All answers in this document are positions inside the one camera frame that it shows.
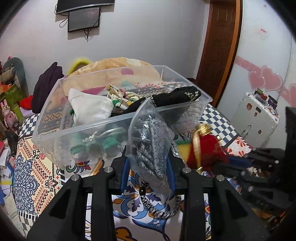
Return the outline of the white cloth bag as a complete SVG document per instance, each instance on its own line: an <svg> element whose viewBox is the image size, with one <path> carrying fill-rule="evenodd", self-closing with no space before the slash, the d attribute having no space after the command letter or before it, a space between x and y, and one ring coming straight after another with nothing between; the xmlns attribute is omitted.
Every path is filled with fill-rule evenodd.
<svg viewBox="0 0 296 241"><path fill-rule="evenodd" d="M114 108L108 97L84 93L74 88L69 91L68 101L74 111L76 126L105 120L111 116Z"/></svg>

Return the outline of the black patterned fabric pouch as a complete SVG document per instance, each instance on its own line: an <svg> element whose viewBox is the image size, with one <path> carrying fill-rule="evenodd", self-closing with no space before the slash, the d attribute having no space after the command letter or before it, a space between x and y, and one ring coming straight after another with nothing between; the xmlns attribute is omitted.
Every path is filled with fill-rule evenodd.
<svg viewBox="0 0 296 241"><path fill-rule="evenodd" d="M176 104L182 104L186 102L196 101L201 96L201 91L193 86L185 86L176 88L170 93L160 93L152 95L149 99L152 101L154 107L159 108L163 106L170 106ZM119 110L119 106L115 106L111 117L121 114L128 114L136 112L140 105L146 100L146 97L141 97L137 101L132 102L126 109Z"/></svg>

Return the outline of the yellow floral cloth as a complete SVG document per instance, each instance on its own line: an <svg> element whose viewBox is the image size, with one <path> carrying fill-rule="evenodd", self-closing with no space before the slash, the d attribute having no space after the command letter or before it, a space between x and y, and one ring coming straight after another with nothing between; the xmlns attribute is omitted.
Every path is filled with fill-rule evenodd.
<svg viewBox="0 0 296 241"><path fill-rule="evenodd" d="M114 107L126 110L132 103L141 99L141 96L130 91L125 91L121 88L117 88L113 85L107 85L106 87L107 97L111 99Z"/></svg>

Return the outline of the patterned bed cover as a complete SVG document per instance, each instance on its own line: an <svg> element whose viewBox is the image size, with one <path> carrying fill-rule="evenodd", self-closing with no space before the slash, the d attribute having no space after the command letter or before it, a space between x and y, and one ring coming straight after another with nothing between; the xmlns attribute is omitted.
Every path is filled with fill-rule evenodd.
<svg viewBox="0 0 296 241"><path fill-rule="evenodd" d="M85 161L58 168L33 143L32 135L38 122L34 114L24 120L17 146L13 191L16 208L24 232L28 233L38 217L73 175L88 178L107 166L110 160ZM250 145L241 138L234 127L213 106L208 105L201 121L211 126L211 132L221 138L220 144L231 156L250 152ZM113 217L120 240L178 240L183 214L177 213L169 220L155 218L142 204L139 189L142 178L121 162L109 180L112 195Z"/></svg>

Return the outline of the white stickered suitcase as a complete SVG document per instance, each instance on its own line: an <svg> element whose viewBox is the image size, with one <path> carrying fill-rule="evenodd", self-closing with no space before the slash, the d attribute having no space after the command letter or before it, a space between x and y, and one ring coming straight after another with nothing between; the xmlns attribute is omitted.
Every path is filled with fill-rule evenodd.
<svg viewBox="0 0 296 241"><path fill-rule="evenodd" d="M276 107L274 98L258 88L245 93L230 123L252 147L263 147L280 123Z"/></svg>

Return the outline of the clear plastic storage bin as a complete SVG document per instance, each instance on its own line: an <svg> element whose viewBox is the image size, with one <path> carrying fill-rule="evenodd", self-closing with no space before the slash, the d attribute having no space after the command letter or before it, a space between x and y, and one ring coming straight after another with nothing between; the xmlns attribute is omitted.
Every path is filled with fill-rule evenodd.
<svg viewBox="0 0 296 241"><path fill-rule="evenodd" d="M167 66L152 66L161 73L161 83L130 85L127 81L125 81L122 86L115 87L121 88L125 91L134 92L141 97L150 97L160 93L170 93L176 88L193 86L191 81L187 80L182 75ZM32 142L55 165L60 168L64 168L65 166L72 165L74 163L112 157L106 155L100 156L92 153L72 156L70 154L70 140L76 132L83 132L87 134L92 134L95 131L104 132L105 130L111 129L113 125L117 125L126 129L126 136L124 137L122 150L120 152L116 152L115 155L121 153L126 145L128 127L132 121L133 114L121 114L95 123L76 126L71 113L72 106L68 101L68 95L66 96L63 91L63 81L65 79L66 78L59 79L47 97L38 117L32 136ZM82 90L81 92L107 96L105 87Z"/></svg>

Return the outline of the pink bunny doll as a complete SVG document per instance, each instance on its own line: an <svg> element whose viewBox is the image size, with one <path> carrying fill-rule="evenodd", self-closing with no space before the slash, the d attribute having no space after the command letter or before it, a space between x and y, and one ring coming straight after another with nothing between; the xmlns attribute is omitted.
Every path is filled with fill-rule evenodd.
<svg viewBox="0 0 296 241"><path fill-rule="evenodd" d="M1 109L4 117L4 124L8 129L12 129L13 124L18 122L18 118L16 114L13 111L11 111L6 99L4 99L3 102L1 102Z"/></svg>

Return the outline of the red cloth item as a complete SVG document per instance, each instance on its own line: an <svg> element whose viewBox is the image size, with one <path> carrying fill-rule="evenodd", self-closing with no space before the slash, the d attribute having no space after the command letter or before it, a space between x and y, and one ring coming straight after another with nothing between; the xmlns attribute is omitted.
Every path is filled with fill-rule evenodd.
<svg viewBox="0 0 296 241"><path fill-rule="evenodd" d="M31 110L32 109L32 99L33 99L33 96L30 95L30 96L20 100L19 106L25 110Z"/></svg>

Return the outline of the green cardboard box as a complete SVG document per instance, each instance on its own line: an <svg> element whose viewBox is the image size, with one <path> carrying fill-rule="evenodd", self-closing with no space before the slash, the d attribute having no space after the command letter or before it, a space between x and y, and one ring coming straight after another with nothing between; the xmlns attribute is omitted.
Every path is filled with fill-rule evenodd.
<svg viewBox="0 0 296 241"><path fill-rule="evenodd" d="M20 123L23 122L24 117L20 110L20 101L26 98L26 94L22 89L17 88L15 84L1 85L1 102L6 100L11 111L13 111Z"/></svg>

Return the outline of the dark purple clothing pile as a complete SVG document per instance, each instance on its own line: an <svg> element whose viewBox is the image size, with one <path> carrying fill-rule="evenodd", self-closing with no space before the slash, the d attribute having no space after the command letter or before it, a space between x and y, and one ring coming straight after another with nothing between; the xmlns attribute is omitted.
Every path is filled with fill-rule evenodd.
<svg viewBox="0 0 296 241"><path fill-rule="evenodd" d="M43 74L39 76L31 100L33 113L41 112L44 103L57 80L63 77L64 74L62 67L58 66L57 62L54 62Z"/></svg>

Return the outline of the wooden door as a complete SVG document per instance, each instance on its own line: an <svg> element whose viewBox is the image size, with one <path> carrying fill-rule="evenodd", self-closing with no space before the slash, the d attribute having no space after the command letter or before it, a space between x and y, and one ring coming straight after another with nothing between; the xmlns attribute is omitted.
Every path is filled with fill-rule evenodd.
<svg viewBox="0 0 296 241"><path fill-rule="evenodd" d="M210 1L207 30L196 85L217 107L226 88L238 48L242 1Z"/></svg>

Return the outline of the beige floral quilt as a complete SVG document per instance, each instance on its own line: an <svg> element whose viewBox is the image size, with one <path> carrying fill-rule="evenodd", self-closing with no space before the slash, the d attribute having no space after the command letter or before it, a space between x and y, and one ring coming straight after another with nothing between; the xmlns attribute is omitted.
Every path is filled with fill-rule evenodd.
<svg viewBox="0 0 296 241"><path fill-rule="evenodd" d="M114 85L120 87L127 81L130 85L159 84L162 75L151 64L125 57L108 58L92 62L74 71L63 81L67 96L70 89L88 90Z"/></svg>

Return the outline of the grey plush toy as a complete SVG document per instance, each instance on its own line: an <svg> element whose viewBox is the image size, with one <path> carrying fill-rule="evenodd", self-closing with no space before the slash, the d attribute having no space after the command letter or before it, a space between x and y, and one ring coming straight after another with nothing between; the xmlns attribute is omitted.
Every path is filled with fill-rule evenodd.
<svg viewBox="0 0 296 241"><path fill-rule="evenodd" d="M3 65L1 82L5 84L14 83L16 87L29 94L25 70L20 58L12 57Z"/></svg>

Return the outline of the small wall monitor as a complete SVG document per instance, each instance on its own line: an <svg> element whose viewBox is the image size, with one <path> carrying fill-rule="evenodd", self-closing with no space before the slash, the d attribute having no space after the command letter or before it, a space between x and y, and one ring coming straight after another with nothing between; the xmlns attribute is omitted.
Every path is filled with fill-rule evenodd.
<svg viewBox="0 0 296 241"><path fill-rule="evenodd" d="M101 8L84 8L70 11L68 15L68 32L98 28Z"/></svg>

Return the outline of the large wall television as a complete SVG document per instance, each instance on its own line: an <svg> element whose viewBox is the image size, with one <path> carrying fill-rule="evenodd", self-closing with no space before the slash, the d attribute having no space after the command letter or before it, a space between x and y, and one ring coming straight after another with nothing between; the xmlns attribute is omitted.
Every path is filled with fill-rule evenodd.
<svg viewBox="0 0 296 241"><path fill-rule="evenodd" d="M56 14L88 7L111 6L114 3L115 0L58 0Z"/></svg>

